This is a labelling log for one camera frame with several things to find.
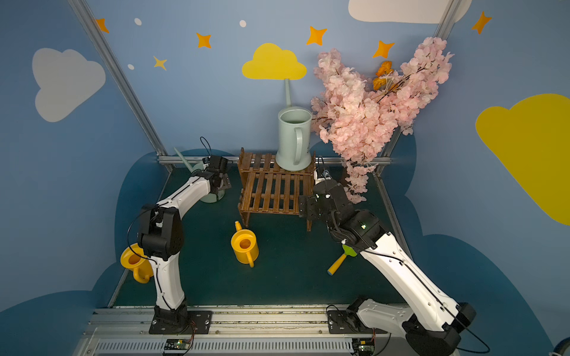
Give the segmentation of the green watering can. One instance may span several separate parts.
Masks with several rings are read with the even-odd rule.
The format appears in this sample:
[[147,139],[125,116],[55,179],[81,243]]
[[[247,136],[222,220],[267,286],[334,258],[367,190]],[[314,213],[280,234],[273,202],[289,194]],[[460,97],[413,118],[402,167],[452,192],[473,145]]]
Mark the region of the green watering can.
[[[176,148],[174,148],[175,153],[178,155],[179,158],[181,158],[184,166],[190,171],[190,180],[192,182],[195,182],[197,180],[204,180],[203,177],[200,176],[201,173],[203,173],[203,170],[205,169],[205,165],[203,163],[198,163],[196,166],[192,166],[189,161],[183,157],[183,155],[181,154],[181,152],[179,152]],[[204,202],[204,203],[216,203],[219,200],[223,199],[225,196],[225,191],[221,190],[221,191],[216,191],[216,192],[209,192],[209,194],[207,195],[203,195],[203,197],[201,197],[200,201]]]

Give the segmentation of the small yellow watering can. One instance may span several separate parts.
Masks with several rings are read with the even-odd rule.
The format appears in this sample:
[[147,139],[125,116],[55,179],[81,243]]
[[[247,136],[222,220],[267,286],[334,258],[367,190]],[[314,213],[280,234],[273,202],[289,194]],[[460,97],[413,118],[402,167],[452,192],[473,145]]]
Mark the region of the small yellow watering can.
[[231,247],[236,259],[253,268],[259,256],[257,237],[253,231],[243,228],[238,221],[235,222],[235,230],[236,233],[231,238]]

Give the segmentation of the large light blue watering can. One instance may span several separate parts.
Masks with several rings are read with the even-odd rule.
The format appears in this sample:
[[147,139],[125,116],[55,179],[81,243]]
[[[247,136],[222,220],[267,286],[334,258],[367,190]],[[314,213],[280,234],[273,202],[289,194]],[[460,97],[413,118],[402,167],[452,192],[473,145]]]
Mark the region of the large light blue watering can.
[[301,171],[312,162],[310,125],[312,114],[291,101],[289,80],[285,82],[286,107],[278,113],[278,152],[276,163],[287,171]]

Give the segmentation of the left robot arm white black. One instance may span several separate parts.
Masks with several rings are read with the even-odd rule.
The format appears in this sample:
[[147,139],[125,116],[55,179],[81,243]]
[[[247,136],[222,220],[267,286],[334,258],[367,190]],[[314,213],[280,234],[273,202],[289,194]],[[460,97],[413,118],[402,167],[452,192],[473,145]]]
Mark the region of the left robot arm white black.
[[182,219],[206,195],[230,187],[228,174],[207,169],[190,177],[168,197],[142,209],[137,244],[154,267],[155,324],[166,323],[178,329],[187,324],[189,317],[179,267],[184,245]]

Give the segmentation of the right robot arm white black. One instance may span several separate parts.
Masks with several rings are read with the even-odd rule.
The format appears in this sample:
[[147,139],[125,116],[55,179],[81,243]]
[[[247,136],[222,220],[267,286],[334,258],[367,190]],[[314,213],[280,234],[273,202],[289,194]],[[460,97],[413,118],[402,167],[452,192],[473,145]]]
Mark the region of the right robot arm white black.
[[347,308],[349,323],[404,338],[418,355],[453,355],[461,332],[476,312],[438,288],[412,261],[396,238],[368,210],[355,209],[344,187],[319,178],[313,194],[300,199],[300,215],[325,222],[332,239],[371,263],[404,298],[406,306],[359,298]]

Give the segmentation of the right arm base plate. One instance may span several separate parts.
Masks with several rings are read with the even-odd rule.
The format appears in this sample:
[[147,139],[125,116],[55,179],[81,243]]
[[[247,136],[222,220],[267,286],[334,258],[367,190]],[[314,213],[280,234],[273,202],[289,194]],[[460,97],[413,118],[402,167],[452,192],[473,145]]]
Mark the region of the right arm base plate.
[[354,314],[347,313],[346,310],[328,309],[325,313],[328,330],[331,335],[372,335],[374,333],[388,335],[388,332],[384,330],[366,327]]

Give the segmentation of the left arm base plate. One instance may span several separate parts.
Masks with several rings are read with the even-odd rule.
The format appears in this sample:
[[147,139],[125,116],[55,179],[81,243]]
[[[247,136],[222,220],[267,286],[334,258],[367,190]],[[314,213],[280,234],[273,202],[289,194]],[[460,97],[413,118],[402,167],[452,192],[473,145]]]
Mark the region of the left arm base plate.
[[148,333],[150,335],[207,335],[211,322],[212,311],[156,309]]

